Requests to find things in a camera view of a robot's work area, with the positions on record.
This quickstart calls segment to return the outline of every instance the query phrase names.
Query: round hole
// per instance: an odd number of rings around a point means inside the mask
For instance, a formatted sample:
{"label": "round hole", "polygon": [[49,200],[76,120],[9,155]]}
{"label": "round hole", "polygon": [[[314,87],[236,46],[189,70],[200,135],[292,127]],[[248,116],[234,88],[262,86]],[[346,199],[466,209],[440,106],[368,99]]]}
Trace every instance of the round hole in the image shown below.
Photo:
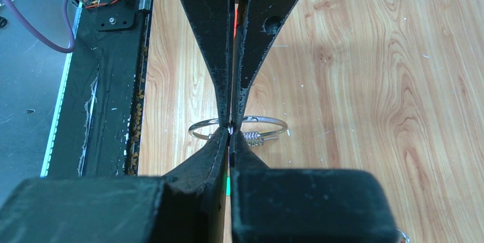
{"label": "round hole", "polygon": [[279,16],[272,16],[265,20],[264,25],[262,25],[263,30],[268,35],[275,35],[281,29],[283,25],[283,19]]}

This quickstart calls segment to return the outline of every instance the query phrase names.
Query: wooden table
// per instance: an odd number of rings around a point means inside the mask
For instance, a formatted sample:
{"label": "wooden table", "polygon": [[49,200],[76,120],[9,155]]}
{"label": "wooden table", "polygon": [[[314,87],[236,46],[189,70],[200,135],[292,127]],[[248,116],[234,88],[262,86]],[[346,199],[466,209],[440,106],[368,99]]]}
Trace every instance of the wooden table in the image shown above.
{"label": "wooden table", "polygon": [[[481,242],[483,14],[484,0],[300,0],[246,111],[289,130],[254,151],[371,172],[413,242]],[[162,175],[204,144],[188,126],[216,117],[179,0],[155,0],[147,74],[139,175]]]}

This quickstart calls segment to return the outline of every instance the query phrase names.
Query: black round object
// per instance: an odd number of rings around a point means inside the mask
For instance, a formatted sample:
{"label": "black round object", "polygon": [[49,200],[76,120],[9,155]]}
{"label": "black round object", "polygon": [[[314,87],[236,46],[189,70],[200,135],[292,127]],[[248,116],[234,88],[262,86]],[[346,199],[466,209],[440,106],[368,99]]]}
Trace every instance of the black round object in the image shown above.
{"label": "black round object", "polygon": [[0,28],[4,28],[7,25],[7,19],[4,17],[0,17]]}

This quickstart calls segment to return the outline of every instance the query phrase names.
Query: wooden tabletop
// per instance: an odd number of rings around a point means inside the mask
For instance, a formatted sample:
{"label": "wooden tabletop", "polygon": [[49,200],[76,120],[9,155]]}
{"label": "wooden tabletop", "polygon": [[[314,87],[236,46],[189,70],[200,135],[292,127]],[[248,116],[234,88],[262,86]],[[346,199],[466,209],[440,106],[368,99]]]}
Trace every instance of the wooden tabletop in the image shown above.
{"label": "wooden tabletop", "polygon": [[[254,152],[270,167],[374,174],[412,242],[481,242],[483,14],[484,0],[300,0],[246,110],[289,130]],[[188,127],[216,118],[180,1],[155,0],[151,29],[139,175],[180,164],[204,144]]]}

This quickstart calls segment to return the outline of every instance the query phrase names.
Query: gray floor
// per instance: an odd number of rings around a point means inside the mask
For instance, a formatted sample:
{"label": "gray floor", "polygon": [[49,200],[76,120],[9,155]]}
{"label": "gray floor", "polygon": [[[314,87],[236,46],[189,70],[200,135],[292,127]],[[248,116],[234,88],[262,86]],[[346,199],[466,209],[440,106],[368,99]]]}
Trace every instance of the gray floor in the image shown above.
{"label": "gray floor", "polygon": [[[62,0],[15,0],[44,36],[68,46],[61,25]],[[70,18],[75,7],[70,6]],[[66,58],[33,37],[6,7],[0,29],[0,204],[23,179],[38,177]],[[35,110],[27,114],[27,109]]]}

